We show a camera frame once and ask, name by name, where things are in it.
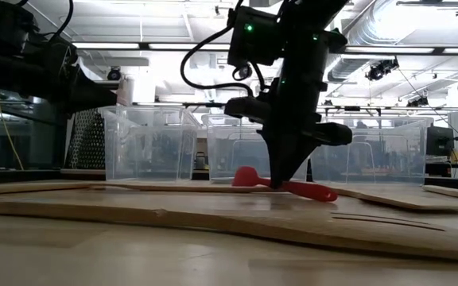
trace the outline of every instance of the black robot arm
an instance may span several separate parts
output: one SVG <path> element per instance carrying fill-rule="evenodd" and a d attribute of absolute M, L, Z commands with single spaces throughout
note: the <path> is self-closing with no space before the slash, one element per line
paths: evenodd
<path fill-rule="evenodd" d="M 324 28 L 346 3 L 284 1 L 277 15 L 238 5 L 229 14 L 228 28 L 234 28 L 229 64 L 238 69 L 284 58 L 281 74 L 270 87 L 262 88 L 257 98 L 249 92 L 247 98 L 231 99 L 224 110 L 262 123 L 258 132 L 268 147 L 271 187 L 290 180 L 317 146 L 352 140 L 348 127 L 322 124 L 316 113 L 319 94 L 327 88 L 322 81 L 326 57 L 347 43 L 338 31 Z"/>

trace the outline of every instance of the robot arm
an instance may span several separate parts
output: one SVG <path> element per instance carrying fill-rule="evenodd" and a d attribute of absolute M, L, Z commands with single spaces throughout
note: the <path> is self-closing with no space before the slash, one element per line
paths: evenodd
<path fill-rule="evenodd" d="M 38 36 L 34 16 L 0 1 L 0 88 L 47 99 L 63 112 L 114 105 L 116 95 L 89 80 L 76 64 L 76 48 Z"/>
<path fill-rule="evenodd" d="M 251 63 L 271 65 L 284 58 L 281 74 L 255 98 L 231 99 L 224 113 L 262 123 L 259 133 L 270 156 L 271 187 L 288 181 L 320 145 L 351 143 L 351 130 L 320 123 L 316 113 L 326 57 L 346 43 L 338 31 L 324 28 L 347 0 L 287 1 L 278 15 L 236 6 L 228 27 L 234 27 L 227 62 L 237 69 Z"/>

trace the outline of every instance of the spatula handle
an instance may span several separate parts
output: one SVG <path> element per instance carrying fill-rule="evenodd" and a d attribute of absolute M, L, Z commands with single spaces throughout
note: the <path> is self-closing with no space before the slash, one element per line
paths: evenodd
<path fill-rule="evenodd" d="M 320 202 L 333 202 L 339 197 L 330 187 L 319 184 L 284 182 L 282 188 L 294 195 L 315 199 Z"/>

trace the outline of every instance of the wooden surface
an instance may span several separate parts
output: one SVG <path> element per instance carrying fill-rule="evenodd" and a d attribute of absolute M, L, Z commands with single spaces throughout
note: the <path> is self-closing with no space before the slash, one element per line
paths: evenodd
<path fill-rule="evenodd" d="M 437 194 L 449 195 L 458 198 L 458 190 L 450 187 L 439 187 L 439 186 L 423 186 L 426 191 L 435 192 Z"/>
<path fill-rule="evenodd" d="M 339 195 L 416 211 L 458 211 L 458 198 L 391 184 L 329 185 Z"/>
<path fill-rule="evenodd" d="M 24 202 L 145 207 L 165 194 L 121 189 L 5 195 Z M 179 211 L 316 210 L 393 216 L 458 229 L 456 213 L 419 213 L 341 197 L 323 204 L 287 194 L 178 194 Z M 0 216 L 0 285 L 219 286 L 458 285 L 458 263 L 309 248 L 216 232 Z"/>
<path fill-rule="evenodd" d="M 203 204 L 215 196 L 199 193 L 109 189 L 0 195 L 0 215 L 196 227 L 312 246 L 458 259 L 458 230 L 402 217 L 327 211 L 324 205 L 330 203 L 293 195 L 263 195 L 264 199 L 281 197 L 297 201 L 295 204 L 304 209 L 252 210 L 230 205 L 217 208 L 209 202 Z M 254 201 L 252 195 L 230 194 L 225 199 Z"/>
<path fill-rule="evenodd" d="M 87 182 L 35 182 L 18 184 L 0 184 L 0 194 L 18 193 L 24 191 L 64 190 L 89 187 Z"/>
<path fill-rule="evenodd" d="M 186 191 L 186 192 L 221 192 L 221 193 L 252 193 L 276 192 L 269 187 L 232 187 L 230 184 L 211 184 L 209 181 L 189 180 L 178 182 L 139 182 L 139 181 L 108 181 L 93 182 L 92 187 L 124 187 L 140 191 Z"/>

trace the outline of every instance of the spatula head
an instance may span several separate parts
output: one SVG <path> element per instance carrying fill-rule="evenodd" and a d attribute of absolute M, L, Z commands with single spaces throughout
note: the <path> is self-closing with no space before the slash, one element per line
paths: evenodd
<path fill-rule="evenodd" d="M 259 175 L 254 168 L 243 166 L 236 171 L 233 187 L 253 187 L 259 184 Z"/>

